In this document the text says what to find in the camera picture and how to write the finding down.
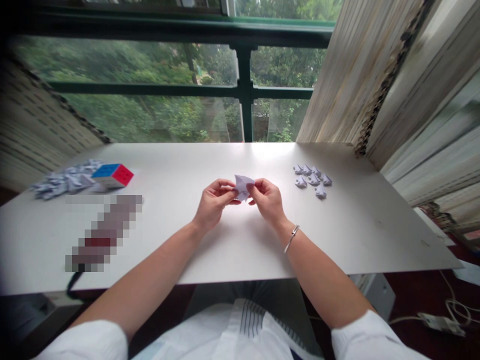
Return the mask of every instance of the forearm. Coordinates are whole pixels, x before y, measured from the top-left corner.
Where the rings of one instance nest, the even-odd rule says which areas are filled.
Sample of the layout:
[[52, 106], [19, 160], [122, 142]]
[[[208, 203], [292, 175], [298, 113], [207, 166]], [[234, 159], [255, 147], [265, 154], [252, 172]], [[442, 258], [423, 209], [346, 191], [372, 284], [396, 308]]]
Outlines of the forearm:
[[170, 293], [205, 234], [193, 223], [181, 228], [104, 292], [71, 326], [109, 320], [131, 340]]
[[[295, 224], [284, 218], [273, 227], [285, 247]], [[287, 256], [303, 291], [330, 328], [341, 328], [367, 310], [375, 311], [342, 269], [300, 229]]]

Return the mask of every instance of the power strip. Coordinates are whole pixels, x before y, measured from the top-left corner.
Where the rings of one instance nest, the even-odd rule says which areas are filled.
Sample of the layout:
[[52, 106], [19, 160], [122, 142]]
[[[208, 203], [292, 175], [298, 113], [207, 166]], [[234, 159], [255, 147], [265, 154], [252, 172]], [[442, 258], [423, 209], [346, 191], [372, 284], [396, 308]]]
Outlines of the power strip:
[[465, 337], [465, 331], [460, 327], [460, 324], [452, 321], [448, 317], [434, 316], [424, 312], [419, 312], [417, 315], [421, 318], [423, 325], [425, 325], [427, 328], [457, 335], [463, 338]]

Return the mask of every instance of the glass pane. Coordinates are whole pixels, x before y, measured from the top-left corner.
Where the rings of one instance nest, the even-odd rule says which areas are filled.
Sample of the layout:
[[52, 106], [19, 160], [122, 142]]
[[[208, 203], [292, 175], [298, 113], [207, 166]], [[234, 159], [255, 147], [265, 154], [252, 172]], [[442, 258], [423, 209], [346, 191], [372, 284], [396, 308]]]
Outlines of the glass pane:
[[235, 0], [240, 17], [337, 21], [343, 0]]
[[258, 86], [311, 88], [327, 49], [259, 46], [251, 52], [251, 77]]
[[297, 139], [310, 100], [256, 99], [252, 107], [253, 141], [292, 143]]
[[22, 36], [15, 52], [45, 81], [237, 84], [228, 45]]
[[234, 98], [63, 96], [81, 116], [119, 143], [242, 141], [240, 103]]
[[145, 6], [153, 9], [171, 9], [171, 8], [220, 8], [220, 0], [181, 0], [180, 3], [177, 0], [83, 0], [83, 1], [71, 1], [71, 0], [40, 0], [40, 3], [53, 6], [68, 6], [72, 8], [91, 9], [89, 5], [101, 5], [104, 8], [112, 7], [124, 7], [130, 6]]

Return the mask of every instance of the wrist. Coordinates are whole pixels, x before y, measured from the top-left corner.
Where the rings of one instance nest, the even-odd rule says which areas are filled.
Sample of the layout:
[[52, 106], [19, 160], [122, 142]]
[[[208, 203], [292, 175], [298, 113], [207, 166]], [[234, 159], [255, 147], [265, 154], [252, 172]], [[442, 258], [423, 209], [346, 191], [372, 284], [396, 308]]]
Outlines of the wrist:
[[295, 224], [288, 220], [284, 215], [272, 223], [272, 227], [275, 230], [278, 238], [282, 240], [282, 238], [289, 236], [289, 234], [295, 228]]
[[206, 226], [196, 222], [195, 220], [192, 220], [186, 226], [190, 228], [191, 232], [193, 233], [193, 238], [198, 242], [200, 242], [209, 232]]

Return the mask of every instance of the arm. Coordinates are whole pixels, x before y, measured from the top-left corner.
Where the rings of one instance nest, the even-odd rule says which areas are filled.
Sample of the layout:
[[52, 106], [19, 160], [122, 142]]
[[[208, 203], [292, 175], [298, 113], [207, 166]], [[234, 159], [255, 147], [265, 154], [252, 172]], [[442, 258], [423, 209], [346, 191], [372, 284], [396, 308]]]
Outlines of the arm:
[[[258, 179], [248, 190], [253, 198], [249, 204], [257, 204], [285, 248], [295, 224], [285, 216], [279, 188], [266, 179]], [[330, 328], [341, 328], [367, 310], [375, 311], [342, 269], [300, 229], [287, 256], [303, 291]]]
[[240, 204], [234, 200], [238, 194], [232, 190], [234, 186], [218, 179], [207, 187], [192, 222], [105, 291], [71, 327], [108, 320], [118, 324], [131, 340], [170, 293], [202, 238], [219, 223], [225, 206]]

